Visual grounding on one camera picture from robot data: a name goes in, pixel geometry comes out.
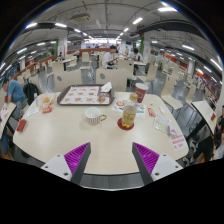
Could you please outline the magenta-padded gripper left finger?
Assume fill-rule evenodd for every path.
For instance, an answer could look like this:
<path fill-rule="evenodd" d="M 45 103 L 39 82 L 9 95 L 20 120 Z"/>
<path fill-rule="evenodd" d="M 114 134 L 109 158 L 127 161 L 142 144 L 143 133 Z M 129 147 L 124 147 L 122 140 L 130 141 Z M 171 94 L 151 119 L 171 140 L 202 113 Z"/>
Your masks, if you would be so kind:
<path fill-rule="evenodd" d="M 42 169 L 79 185 L 90 154 L 91 145 L 85 143 L 65 155 L 56 154 Z"/>

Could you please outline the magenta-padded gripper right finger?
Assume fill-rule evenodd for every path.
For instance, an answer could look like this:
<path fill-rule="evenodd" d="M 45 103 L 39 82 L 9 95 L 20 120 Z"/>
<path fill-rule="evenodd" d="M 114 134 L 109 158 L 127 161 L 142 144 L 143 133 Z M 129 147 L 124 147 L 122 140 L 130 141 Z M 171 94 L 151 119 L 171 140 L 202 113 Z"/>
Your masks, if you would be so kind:
<path fill-rule="evenodd" d="M 169 155 L 158 154 L 138 143 L 133 143 L 132 153 L 145 185 L 182 169 Z"/>

